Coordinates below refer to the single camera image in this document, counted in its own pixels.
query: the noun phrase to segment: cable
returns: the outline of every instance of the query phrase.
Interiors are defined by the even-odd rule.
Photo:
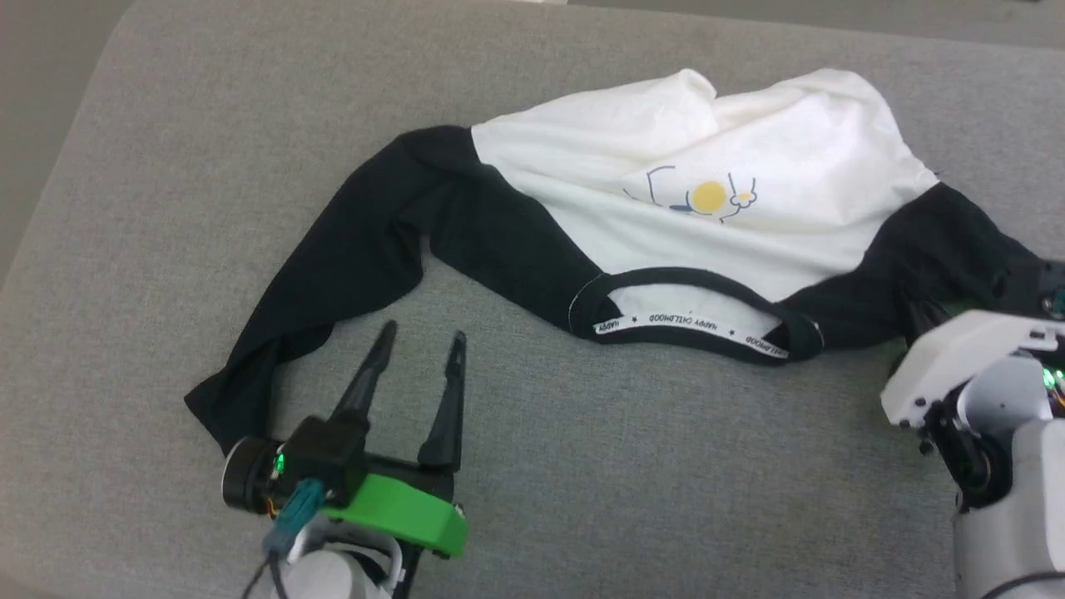
[[[251,589],[256,587],[256,583],[259,582],[259,579],[263,578],[263,570],[266,569],[266,565],[268,563],[269,560],[267,558],[263,560],[262,564],[259,564],[259,567],[256,569],[255,576],[251,577],[251,581],[248,582],[248,585],[244,587],[244,593],[241,594],[241,599],[248,599],[248,597],[251,597]]]
[[[1047,582],[1051,580],[1065,581],[1065,572],[1036,572],[1034,574],[1028,574],[1020,578],[1015,578],[1010,582],[1000,584],[992,589],[990,593],[984,595],[983,599],[995,599],[996,597],[1001,597],[1006,593],[1014,590],[1026,584],[1036,583],[1036,582]]]
[[[269,564],[269,577],[274,579],[274,590],[277,592],[278,599],[289,599],[289,593],[284,589],[284,581],[281,580],[281,564],[277,552],[272,551],[266,557]]]

